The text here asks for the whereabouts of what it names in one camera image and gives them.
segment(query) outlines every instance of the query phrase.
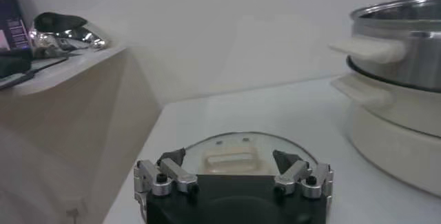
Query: white pot handle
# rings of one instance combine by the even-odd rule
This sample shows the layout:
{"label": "white pot handle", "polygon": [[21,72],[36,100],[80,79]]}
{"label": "white pot handle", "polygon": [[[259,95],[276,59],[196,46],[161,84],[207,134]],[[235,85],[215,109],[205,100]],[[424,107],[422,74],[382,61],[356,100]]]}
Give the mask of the white pot handle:
{"label": "white pot handle", "polygon": [[393,103],[393,96],[389,91],[361,81],[352,74],[332,81],[331,85],[363,106],[381,108]]}
{"label": "white pot handle", "polygon": [[376,63],[397,62],[406,54],[405,45],[401,41],[360,35],[330,43],[329,47],[351,57]]}

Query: white cooking pot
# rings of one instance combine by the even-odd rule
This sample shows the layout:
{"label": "white cooking pot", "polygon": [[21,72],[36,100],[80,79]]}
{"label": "white cooking pot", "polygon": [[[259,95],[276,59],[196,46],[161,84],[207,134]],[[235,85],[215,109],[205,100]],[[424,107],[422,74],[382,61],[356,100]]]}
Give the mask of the white cooking pot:
{"label": "white cooking pot", "polygon": [[412,130],[441,136],[440,93],[404,88],[356,72],[331,84],[376,116]]}
{"label": "white cooking pot", "polygon": [[441,140],[351,107],[347,134],[358,151],[397,179],[441,196]]}

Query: stainless steel pot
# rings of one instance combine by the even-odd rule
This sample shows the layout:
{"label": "stainless steel pot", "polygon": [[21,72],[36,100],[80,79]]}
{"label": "stainless steel pot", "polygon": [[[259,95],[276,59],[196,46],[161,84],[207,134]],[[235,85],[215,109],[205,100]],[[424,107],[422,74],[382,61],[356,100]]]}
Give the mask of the stainless steel pot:
{"label": "stainless steel pot", "polygon": [[355,10],[353,36],[333,43],[355,71],[441,92],[441,0],[399,0]]}

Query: white shelf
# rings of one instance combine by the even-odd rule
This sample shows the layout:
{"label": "white shelf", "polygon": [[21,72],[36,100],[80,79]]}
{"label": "white shelf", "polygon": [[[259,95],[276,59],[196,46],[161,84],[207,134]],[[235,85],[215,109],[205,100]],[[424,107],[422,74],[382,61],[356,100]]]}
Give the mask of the white shelf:
{"label": "white shelf", "polygon": [[4,90],[0,92],[0,94],[23,96],[48,90],[86,71],[92,66],[113,57],[125,49],[126,47],[124,45],[118,45],[98,52],[70,57],[69,60],[63,63],[38,72],[35,78],[16,85],[9,90]]}

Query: white countertop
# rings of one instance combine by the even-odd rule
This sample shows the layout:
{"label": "white countertop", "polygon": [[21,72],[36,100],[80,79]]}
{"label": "white countertop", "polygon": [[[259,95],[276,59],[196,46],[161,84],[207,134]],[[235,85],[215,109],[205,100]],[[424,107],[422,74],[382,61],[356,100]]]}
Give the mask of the white countertop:
{"label": "white countertop", "polygon": [[[331,224],[440,224],[441,198],[378,170],[345,138],[349,100],[331,79],[171,103],[159,117],[138,159],[156,161],[224,132],[260,131],[296,141],[335,170]],[[105,224],[142,223],[128,171]]]}

